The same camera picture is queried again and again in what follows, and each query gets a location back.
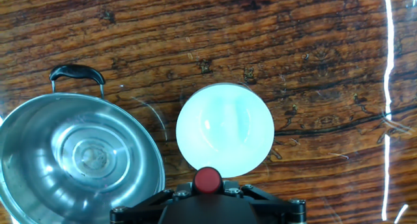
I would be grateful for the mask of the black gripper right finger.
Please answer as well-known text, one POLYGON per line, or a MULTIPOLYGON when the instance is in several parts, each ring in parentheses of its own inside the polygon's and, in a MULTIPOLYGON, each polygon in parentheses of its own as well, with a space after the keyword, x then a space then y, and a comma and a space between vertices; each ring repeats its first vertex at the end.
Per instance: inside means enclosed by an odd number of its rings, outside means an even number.
POLYGON ((306 201, 302 199, 277 198, 251 184, 239 186, 236 181, 224 181, 224 195, 235 197, 249 205, 247 214, 257 218, 258 223, 306 224, 306 201))

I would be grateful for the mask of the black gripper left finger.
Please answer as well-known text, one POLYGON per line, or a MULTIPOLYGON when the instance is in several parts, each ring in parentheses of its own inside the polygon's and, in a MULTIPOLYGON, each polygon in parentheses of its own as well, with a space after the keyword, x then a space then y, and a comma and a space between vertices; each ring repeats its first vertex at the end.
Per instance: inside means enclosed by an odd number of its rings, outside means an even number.
POLYGON ((163 211, 175 201, 190 197, 192 183, 180 184, 176 189, 165 189, 133 206, 118 206, 109 213, 111 224, 159 223, 163 211))

